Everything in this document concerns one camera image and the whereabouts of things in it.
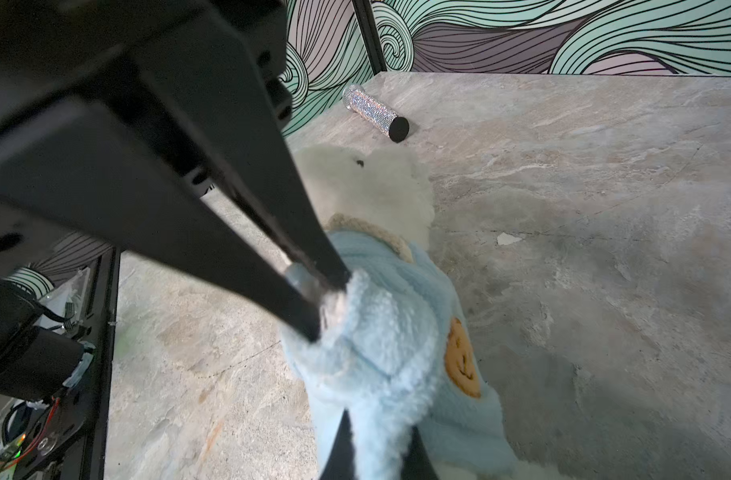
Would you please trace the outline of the light blue fleece hoodie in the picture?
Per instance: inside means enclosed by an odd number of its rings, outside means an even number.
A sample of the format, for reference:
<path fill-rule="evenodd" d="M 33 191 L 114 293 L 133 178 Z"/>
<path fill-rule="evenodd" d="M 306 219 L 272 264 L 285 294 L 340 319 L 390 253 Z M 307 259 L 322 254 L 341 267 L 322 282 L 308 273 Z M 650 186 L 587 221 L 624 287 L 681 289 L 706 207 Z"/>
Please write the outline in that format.
<path fill-rule="evenodd" d="M 501 401 L 477 369 L 449 277 L 399 238 L 353 230 L 329 238 L 353 273 L 343 314 L 317 342 L 280 331 L 308 394 L 319 464 L 330 459 L 347 415 L 361 479 L 399 478 L 414 431 L 439 473 L 511 473 L 517 457 Z"/>

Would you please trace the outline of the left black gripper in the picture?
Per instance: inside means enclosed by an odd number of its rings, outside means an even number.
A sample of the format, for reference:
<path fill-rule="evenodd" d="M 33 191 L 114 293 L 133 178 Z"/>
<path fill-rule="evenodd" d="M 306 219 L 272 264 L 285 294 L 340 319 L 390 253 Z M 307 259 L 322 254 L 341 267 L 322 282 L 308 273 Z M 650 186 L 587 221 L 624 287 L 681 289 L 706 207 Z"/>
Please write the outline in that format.
<path fill-rule="evenodd" d="M 239 294 L 316 340 L 317 306 L 169 164 L 185 158 L 214 176 L 205 152 L 143 82 L 133 54 L 204 11 L 285 7 L 0 1 L 0 277 L 78 230 Z"/>

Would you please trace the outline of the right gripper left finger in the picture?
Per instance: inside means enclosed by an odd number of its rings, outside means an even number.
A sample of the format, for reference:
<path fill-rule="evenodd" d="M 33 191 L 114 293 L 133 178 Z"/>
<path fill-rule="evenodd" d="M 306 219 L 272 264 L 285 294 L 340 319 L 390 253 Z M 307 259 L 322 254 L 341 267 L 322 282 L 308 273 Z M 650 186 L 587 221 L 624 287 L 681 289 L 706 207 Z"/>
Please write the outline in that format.
<path fill-rule="evenodd" d="M 349 412 L 343 412 L 337 434 L 319 480 L 356 480 L 355 449 Z"/>

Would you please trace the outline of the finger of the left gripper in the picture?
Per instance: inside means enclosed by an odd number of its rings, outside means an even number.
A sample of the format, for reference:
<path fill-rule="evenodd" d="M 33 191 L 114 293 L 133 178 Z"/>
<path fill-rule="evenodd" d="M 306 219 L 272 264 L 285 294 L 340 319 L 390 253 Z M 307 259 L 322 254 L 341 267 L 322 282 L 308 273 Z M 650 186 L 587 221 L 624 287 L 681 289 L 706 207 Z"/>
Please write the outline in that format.
<path fill-rule="evenodd" d="M 329 290 L 349 269 L 321 228 L 281 134 L 291 97 L 286 14 L 204 11 L 138 47 L 143 82 L 210 160 L 219 184 Z"/>

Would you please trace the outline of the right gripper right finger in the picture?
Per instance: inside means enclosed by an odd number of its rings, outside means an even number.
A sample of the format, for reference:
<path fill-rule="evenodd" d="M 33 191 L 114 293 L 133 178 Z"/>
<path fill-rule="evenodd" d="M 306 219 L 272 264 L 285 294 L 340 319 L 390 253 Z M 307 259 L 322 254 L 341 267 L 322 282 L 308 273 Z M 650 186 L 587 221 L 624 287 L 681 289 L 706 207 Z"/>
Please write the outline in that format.
<path fill-rule="evenodd" d="M 437 473 L 431 465 L 419 429 L 414 427 L 411 430 L 411 444 L 409 451 L 403 458 L 403 467 L 401 468 L 401 480 L 438 480 Z"/>

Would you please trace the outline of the white teddy bear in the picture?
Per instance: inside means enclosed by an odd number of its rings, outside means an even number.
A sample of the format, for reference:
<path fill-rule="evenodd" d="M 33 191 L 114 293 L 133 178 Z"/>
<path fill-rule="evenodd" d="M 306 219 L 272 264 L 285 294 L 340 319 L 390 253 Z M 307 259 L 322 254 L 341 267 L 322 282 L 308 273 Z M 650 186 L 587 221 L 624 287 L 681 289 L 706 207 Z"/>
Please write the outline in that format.
<path fill-rule="evenodd" d="M 411 150 L 389 147 L 363 154 L 319 145 L 299 151 L 294 160 L 328 238 L 335 230 L 353 230 L 379 238 L 399 238 L 427 252 L 435 218 L 433 188 Z M 291 265 L 286 276 L 319 309 L 319 341 L 323 328 L 343 314 L 347 287 L 329 290 L 299 264 Z M 435 473 L 441 479 L 559 478 L 557 467 L 519 458 L 513 471 L 503 476 L 483 477 L 457 468 L 443 473 L 435 469 Z"/>

